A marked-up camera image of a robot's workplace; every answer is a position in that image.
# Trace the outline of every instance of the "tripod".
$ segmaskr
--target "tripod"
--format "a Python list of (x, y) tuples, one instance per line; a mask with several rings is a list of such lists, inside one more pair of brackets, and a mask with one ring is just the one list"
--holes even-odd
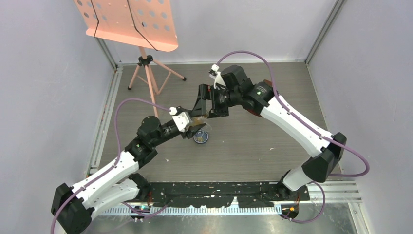
[[(161, 91), (164, 89), (165, 84), (167, 83), (171, 73), (173, 73), (177, 77), (181, 78), (183, 81), (187, 80), (187, 78), (185, 78), (184, 76), (182, 76), (179, 73), (177, 73), (177, 72), (173, 71), (172, 69), (168, 68), (167, 66), (165, 66), (161, 62), (153, 59), (153, 57), (151, 55), (147, 55), (146, 52), (145, 52), (145, 49), (142, 46), (139, 46), (139, 50), (140, 50), (142, 56), (139, 57), (139, 63), (136, 66), (135, 72), (132, 76), (132, 80), (129, 83), (128, 90), (132, 89), (133, 82), (135, 81), (136, 77), (138, 77), (143, 82), (148, 84), (149, 92), (150, 92), (150, 98), (152, 99), (152, 103), (155, 103), (155, 94), (158, 95), (158, 94), (161, 93)], [(168, 76), (165, 79), (165, 81), (162, 84), (160, 89), (158, 89), (158, 85), (156, 84), (155, 76), (153, 75), (152, 68), (150, 67), (150, 62), (154, 62), (155, 64), (159, 65), (163, 69), (169, 71)], [(144, 66), (144, 68), (145, 68), (145, 73), (146, 73), (147, 80), (145, 80), (142, 77), (138, 76), (139, 68), (141, 66)], [(155, 112), (155, 116), (159, 117), (158, 116), (158, 110), (156, 109), (156, 107), (153, 107), (153, 111)]]

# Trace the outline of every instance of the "music stand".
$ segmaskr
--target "music stand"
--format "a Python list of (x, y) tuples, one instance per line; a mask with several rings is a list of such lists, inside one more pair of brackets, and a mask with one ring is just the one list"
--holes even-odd
[[(144, 48), (169, 52), (178, 47), (169, 0), (74, 0), (74, 2), (88, 27), (86, 30), (88, 36), (139, 47), (141, 56), (128, 86), (129, 90), (138, 77), (148, 84), (152, 103), (155, 103), (154, 94), (161, 93), (171, 74), (184, 81), (187, 80), (147, 55)], [(160, 89), (150, 67), (151, 62), (169, 71)], [(146, 80), (138, 76), (141, 66), (145, 68)], [(156, 107), (153, 110), (158, 117)]]

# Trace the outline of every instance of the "robotic arm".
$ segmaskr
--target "robotic arm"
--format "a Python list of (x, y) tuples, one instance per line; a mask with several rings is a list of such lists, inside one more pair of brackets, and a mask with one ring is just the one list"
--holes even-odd
[[(87, 179), (69, 187), (60, 185), (55, 192), (52, 214), (55, 215), (62, 204), (76, 191), (86, 188), (87, 184), (100, 176), (87, 189), (83, 189), (63, 208), (57, 220), (68, 234), (79, 234), (100, 213), (121, 202), (132, 199), (145, 200), (150, 192), (149, 183), (136, 172), (149, 163), (156, 155), (156, 146), (181, 135), (192, 138), (205, 124), (192, 125), (192, 118), (208, 116), (208, 118), (226, 117), (229, 107), (241, 105), (250, 113), (263, 117), (281, 127), (292, 136), (309, 154), (310, 158), (301, 166), (288, 171), (269, 195), (280, 200), (290, 199), (296, 191), (311, 181), (324, 182), (341, 159), (343, 149), (316, 135), (303, 123), (292, 116), (292, 113), (317, 129), (322, 136), (341, 144), (346, 137), (337, 133), (332, 135), (305, 118), (292, 108), (282, 96), (276, 92), (279, 100), (289, 108), (287, 111), (274, 96), (271, 83), (267, 80), (253, 84), (242, 67), (229, 66), (222, 72), (219, 67), (212, 66), (210, 76), (215, 79), (214, 85), (201, 84), (198, 97), (192, 110), (182, 107), (170, 108), (172, 120), (162, 124), (155, 116), (146, 117), (138, 128), (137, 137), (121, 152), (120, 158), (101, 168)], [(206, 101), (212, 103), (207, 110)], [(129, 176), (122, 183), (116, 184)]]

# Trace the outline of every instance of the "white wall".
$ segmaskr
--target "white wall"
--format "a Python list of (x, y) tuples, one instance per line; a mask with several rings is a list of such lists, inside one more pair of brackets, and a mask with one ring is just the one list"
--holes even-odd
[[(336, 0), (171, 0), (179, 47), (148, 53), (162, 62), (216, 62), (234, 50), (269, 61), (303, 61)], [(116, 61), (138, 61), (136, 46), (107, 42)], [(231, 56), (226, 61), (256, 61)]]
[(2, 234), (48, 233), (56, 187), (85, 175), (113, 74), (85, 31), (70, 0), (1, 4)]
[[(378, 234), (411, 233), (413, 1), (347, 1), (310, 63), (332, 132), (368, 157), (357, 179)], [(364, 170), (345, 154), (346, 173)]]

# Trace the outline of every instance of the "wood grain surface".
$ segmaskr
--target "wood grain surface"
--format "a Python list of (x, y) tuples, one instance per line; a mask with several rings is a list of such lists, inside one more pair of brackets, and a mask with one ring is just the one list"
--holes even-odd
[[(230, 64), (222, 64), (221, 69)], [(240, 64), (251, 80), (256, 83), (270, 79), (263, 63)], [(156, 103), (165, 107), (179, 106), (192, 109), (201, 83), (212, 84), (208, 76), (210, 64), (170, 65), (169, 67), (187, 78), (182, 81), (171, 75), (164, 90), (155, 96)], [(302, 62), (272, 63), (277, 89), (281, 95), (304, 116), (322, 128), (326, 128), (319, 102), (308, 70)], [(126, 98), (150, 100), (148, 85), (136, 79), (132, 90), (127, 86), (134, 66), (125, 66), (116, 97), (115, 106)], [(162, 85), (167, 71), (152, 66), (158, 83)], [(144, 69), (139, 74), (145, 78)], [(158, 155), (139, 173), (148, 181), (265, 181), (279, 180), (286, 171), (301, 165), (309, 156), (295, 140), (277, 125), (256, 117), (241, 107), (230, 108), (228, 117), (211, 119), (209, 141), (204, 145), (180, 136), (157, 147)], [(171, 119), (159, 110), (162, 123)], [(124, 148), (136, 137), (137, 128), (144, 117), (153, 115), (153, 108), (143, 103), (127, 103), (119, 112), (120, 142)], [(109, 127), (100, 166), (116, 157), (117, 144), (113, 129)]]

